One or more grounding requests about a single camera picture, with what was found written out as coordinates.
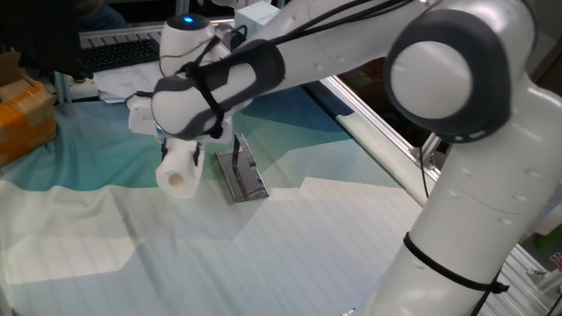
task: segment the white cylindrical object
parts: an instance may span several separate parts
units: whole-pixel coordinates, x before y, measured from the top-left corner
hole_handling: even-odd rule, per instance
[[[158,186],[172,197],[192,198],[201,180],[205,149],[200,148],[196,165],[196,141],[168,139],[166,147],[168,153],[156,169]]]

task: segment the table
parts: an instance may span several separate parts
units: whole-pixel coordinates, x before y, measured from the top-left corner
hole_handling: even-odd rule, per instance
[[[420,211],[301,88],[234,118],[271,192],[243,204],[218,146],[197,196],[174,199],[155,187],[155,140],[127,132],[124,105],[56,113],[57,140],[0,181],[6,291],[22,315],[341,314]]]

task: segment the black strap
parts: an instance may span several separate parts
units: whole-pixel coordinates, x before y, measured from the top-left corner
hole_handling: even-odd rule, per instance
[[[497,281],[493,281],[490,284],[474,282],[445,268],[441,264],[431,259],[428,255],[424,254],[423,251],[421,251],[417,246],[415,246],[415,244],[410,239],[409,233],[406,233],[406,236],[404,237],[404,246],[406,246],[406,248],[410,250],[412,255],[418,258],[418,260],[425,263],[432,270],[450,279],[456,284],[463,285],[464,287],[475,291],[491,291],[493,294],[501,294],[509,289],[509,285],[501,284]]]
[[[205,99],[205,101],[209,104],[211,111],[217,116],[217,120],[214,122],[213,127],[207,132],[211,137],[218,139],[222,135],[222,120],[225,118],[225,112],[220,107],[217,100],[214,99],[211,90],[209,89],[209,85],[207,84],[207,80],[205,79],[205,72],[201,70],[199,64],[203,60],[203,57],[207,53],[213,49],[217,44],[220,43],[220,38],[215,36],[210,41],[209,44],[205,47],[203,52],[199,55],[199,57],[195,61],[190,61],[184,64],[177,73],[184,72],[186,76],[190,77],[195,81],[195,84],[201,92],[201,95]]]

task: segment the metal plate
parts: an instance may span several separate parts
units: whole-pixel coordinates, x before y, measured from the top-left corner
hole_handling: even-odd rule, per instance
[[[270,195],[244,135],[236,134],[234,148],[217,152],[217,156],[236,203]]]

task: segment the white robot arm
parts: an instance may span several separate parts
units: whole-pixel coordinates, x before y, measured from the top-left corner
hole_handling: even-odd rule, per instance
[[[535,26],[522,0],[293,0],[231,54],[198,37],[207,27],[180,17],[162,33],[163,54],[184,46],[162,57],[151,105],[172,137],[220,137],[253,97],[386,56],[394,105],[456,144],[354,315],[468,315],[505,290],[495,276],[562,178],[562,100],[525,73]]]

